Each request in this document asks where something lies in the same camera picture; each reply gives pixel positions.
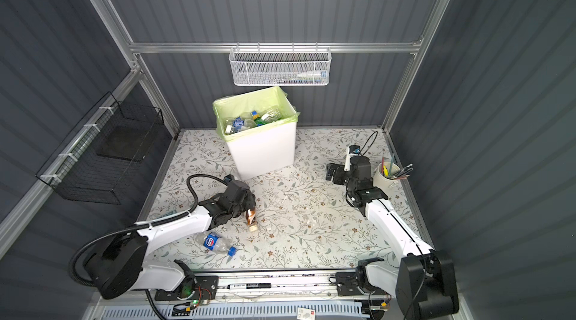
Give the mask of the brown tea bottle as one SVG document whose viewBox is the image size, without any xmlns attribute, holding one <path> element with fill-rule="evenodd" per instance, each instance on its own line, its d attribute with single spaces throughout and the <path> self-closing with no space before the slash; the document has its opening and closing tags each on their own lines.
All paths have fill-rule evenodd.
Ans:
<svg viewBox="0 0 576 320">
<path fill-rule="evenodd" d="M 247 226 L 248 226 L 248 229 L 250 232 L 255 232 L 258 230 L 258 224 L 256 221 L 256 214 L 257 214 L 257 212 L 256 212 L 255 208 L 248 209 L 246 211 L 245 217 L 246 217 L 247 224 L 248 224 Z"/>
</svg>

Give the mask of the clear tall bottle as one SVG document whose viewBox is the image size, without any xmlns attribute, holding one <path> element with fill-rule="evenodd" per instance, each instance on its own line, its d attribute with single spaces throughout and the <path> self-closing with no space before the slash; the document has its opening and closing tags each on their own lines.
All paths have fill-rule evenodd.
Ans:
<svg viewBox="0 0 576 320">
<path fill-rule="evenodd" d="M 273 106 L 264 111 L 261 115 L 262 121 L 264 123 L 274 123 L 276 121 L 283 119 L 283 114 L 279 107 Z"/>
</svg>

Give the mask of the crushed green bottle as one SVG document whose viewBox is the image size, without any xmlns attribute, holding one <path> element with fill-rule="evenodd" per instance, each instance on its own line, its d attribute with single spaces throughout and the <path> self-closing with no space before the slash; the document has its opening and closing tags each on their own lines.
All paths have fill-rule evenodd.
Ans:
<svg viewBox="0 0 576 320">
<path fill-rule="evenodd" d="M 264 126 L 268 124 L 268 121 L 264 120 L 257 111 L 252 111 L 250 115 L 252 116 L 252 120 L 256 123 L 257 126 Z"/>
</svg>

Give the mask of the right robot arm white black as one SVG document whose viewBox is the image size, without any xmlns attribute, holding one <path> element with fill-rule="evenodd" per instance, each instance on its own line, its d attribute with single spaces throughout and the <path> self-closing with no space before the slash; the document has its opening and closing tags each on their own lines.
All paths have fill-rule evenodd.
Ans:
<svg viewBox="0 0 576 320">
<path fill-rule="evenodd" d="M 381 258 L 361 260 L 354 272 L 338 272 L 334 285 L 341 297 L 387 294 L 405 319 L 433 319 L 460 310 L 454 263 L 445 251 L 435 250 L 404 222 L 388 195 L 374 185 L 367 151 L 377 138 L 373 132 L 363 146 L 351 144 L 345 162 L 330 162 L 325 178 L 345 186 L 345 200 L 378 231 L 399 260 L 393 268 Z"/>
</svg>

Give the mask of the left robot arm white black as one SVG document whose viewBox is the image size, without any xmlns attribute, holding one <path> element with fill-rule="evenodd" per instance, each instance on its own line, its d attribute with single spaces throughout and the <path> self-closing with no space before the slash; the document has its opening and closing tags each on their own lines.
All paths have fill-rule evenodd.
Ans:
<svg viewBox="0 0 576 320">
<path fill-rule="evenodd" d="M 241 215 L 246 216 L 248 225 L 255 224 L 257 203 L 250 186 L 232 175 L 210 178 L 225 185 L 225 190 L 202 201 L 191 184 L 195 176 L 189 176 L 186 186 L 193 198 L 189 209 L 136 222 L 88 242 L 72 255 L 67 266 L 69 277 L 80 285 L 95 287 L 107 300 L 139 290 L 173 292 L 180 300 L 197 296 L 201 288 L 192 270 L 182 261 L 170 264 L 155 261 L 154 252 L 184 237 L 211 231 Z"/>
</svg>

